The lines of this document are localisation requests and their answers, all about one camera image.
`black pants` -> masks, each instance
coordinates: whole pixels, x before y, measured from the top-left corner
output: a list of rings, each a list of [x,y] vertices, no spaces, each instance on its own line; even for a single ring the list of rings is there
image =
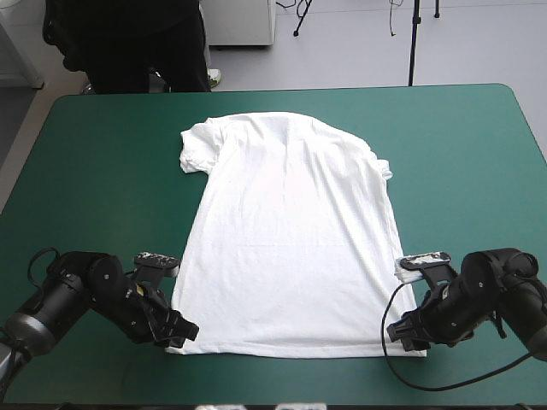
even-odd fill
[[[196,13],[143,38],[78,37],[85,72],[97,94],[148,92],[154,68],[171,91],[210,91],[203,22]]]

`gray floor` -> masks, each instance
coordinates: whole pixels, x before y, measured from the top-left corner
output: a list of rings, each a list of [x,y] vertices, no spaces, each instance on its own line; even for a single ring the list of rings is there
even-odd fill
[[[29,88],[0,88],[0,166],[36,94]]]
[[[440,19],[433,18],[434,0],[421,2],[415,84],[508,85],[547,156],[547,0],[440,1]],[[294,9],[278,7],[272,47],[212,50],[212,65],[223,74],[216,90],[404,86],[413,4],[404,0],[396,10],[395,37],[389,31],[388,0],[313,0],[298,38],[292,36]],[[2,10],[45,86],[0,169],[0,210],[51,104],[78,93],[85,82],[81,73],[64,70],[57,50],[43,43],[42,6],[42,1],[22,0],[17,9]]]

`wire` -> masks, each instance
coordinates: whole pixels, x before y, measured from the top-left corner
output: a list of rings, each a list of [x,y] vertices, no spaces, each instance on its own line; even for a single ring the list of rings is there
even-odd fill
[[[290,9],[291,7],[294,7],[297,5],[297,0],[294,0],[293,4],[283,4],[280,2],[275,2],[278,6],[281,6],[283,9]]]
[[[299,0],[298,1],[298,4],[297,4],[297,0],[294,0],[294,2],[292,4],[283,4],[283,3],[280,3],[280,2],[275,2],[278,6],[281,6],[283,9],[287,10],[287,9],[290,9],[291,7],[295,7],[297,8],[297,17],[299,19],[302,19],[302,15],[300,14],[300,6],[303,4],[303,3],[306,3],[306,6],[308,7],[310,4],[311,4],[311,1],[312,0]]]
[[[40,297],[38,299],[38,301],[36,302],[36,305],[34,306],[34,308],[32,310],[36,311],[40,308],[40,306],[42,306],[42,302],[44,301],[44,288],[42,287],[41,284],[38,284],[38,282],[36,282],[36,280],[34,280],[34,277],[32,275],[32,265],[34,265],[34,262],[37,261],[39,258],[41,258],[42,256],[44,256],[45,254],[48,254],[49,252],[55,252],[55,259],[54,261],[56,261],[57,259],[59,259],[60,257],[60,254],[59,254],[59,251],[55,248],[44,248],[42,250],[39,250],[32,258],[31,260],[28,262],[28,268],[26,270],[26,278],[28,279],[28,281],[32,284],[32,286],[34,286],[39,294],[40,294]]]
[[[397,370],[395,370],[395,367],[393,366],[393,364],[391,363],[391,358],[390,356],[387,354],[387,348],[385,346],[385,336],[384,336],[384,328],[385,328],[385,318],[387,317],[387,314],[390,310],[390,307],[391,307],[391,304],[393,303],[393,300],[395,299],[395,295],[398,293],[399,290],[401,290],[403,288],[403,286],[406,285],[406,284],[400,284],[396,289],[395,291],[393,292],[393,294],[391,295],[391,299],[390,301],[387,303],[387,307],[385,308],[385,312],[384,312],[384,316],[382,317],[382,325],[381,325],[381,329],[380,329],[380,333],[381,333],[381,338],[382,338],[382,349],[384,350],[384,357],[385,357],[385,362],[387,363],[387,365],[390,367],[391,371],[393,372],[393,374],[401,381],[403,382],[404,384],[406,384],[407,386],[413,388],[413,389],[418,389],[418,390],[423,390],[423,391],[445,391],[445,390],[452,390],[452,389],[457,389],[458,387],[463,387],[463,386],[467,386],[469,384],[473,384],[473,383],[477,383],[481,380],[484,380],[486,378],[491,378],[492,376],[496,376],[497,374],[499,373],[502,373],[502,372],[505,372],[509,369],[512,369],[513,367],[519,365],[520,363],[522,363],[524,360],[526,359],[529,359],[530,357],[532,357],[532,354],[531,353],[527,353],[527,354],[524,354],[522,355],[520,358],[518,358],[517,360],[515,361],[512,361],[511,363],[509,363],[508,365],[504,366],[504,367],[500,367],[499,369],[496,369],[492,372],[488,372],[486,374],[483,374],[482,376],[478,376],[476,378],[470,378],[469,380],[466,380],[464,382],[460,382],[460,383],[456,383],[456,384],[449,384],[447,386],[440,386],[440,387],[427,387],[427,386],[420,386],[419,384],[414,384],[414,383],[411,383],[409,382],[407,379],[405,379],[403,376],[401,376],[401,374],[399,374],[397,372]]]
[[[391,36],[395,36],[395,33],[393,32],[393,25],[391,24],[393,20],[393,6],[397,6],[398,8],[403,5],[404,0],[401,0],[400,3],[397,3],[395,0],[389,0],[390,2],[390,32]]]

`white cabinet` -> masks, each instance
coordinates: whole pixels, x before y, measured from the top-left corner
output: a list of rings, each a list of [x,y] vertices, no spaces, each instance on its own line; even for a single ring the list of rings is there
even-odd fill
[[[209,45],[271,45],[275,0],[202,0]]]

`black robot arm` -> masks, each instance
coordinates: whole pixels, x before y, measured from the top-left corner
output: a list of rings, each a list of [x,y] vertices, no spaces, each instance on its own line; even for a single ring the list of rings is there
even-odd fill
[[[473,336],[473,329],[492,320],[505,337],[502,319],[536,359],[547,360],[547,289],[538,279],[538,261],[518,249],[474,252],[457,275],[450,257],[431,254],[399,261],[401,269],[420,271],[430,290],[415,310],[387,327],[405,350],[429,349],[430,343],[454,346]]]
[[[31,265],[53,250],[39,252]],[[41,285],[33,282],[29,266],[29,279],[38,290],[3,328],[0,395],[33,356],[49,353],[89,308],[114,322],[135,343],[181,348],[186,339],[195,340],[198,327],[173,310],[159,289],[164,277],[177,275],[179,260],[143,252],[134,263],[135,270],[125,274],[112,255],[56,252]]]

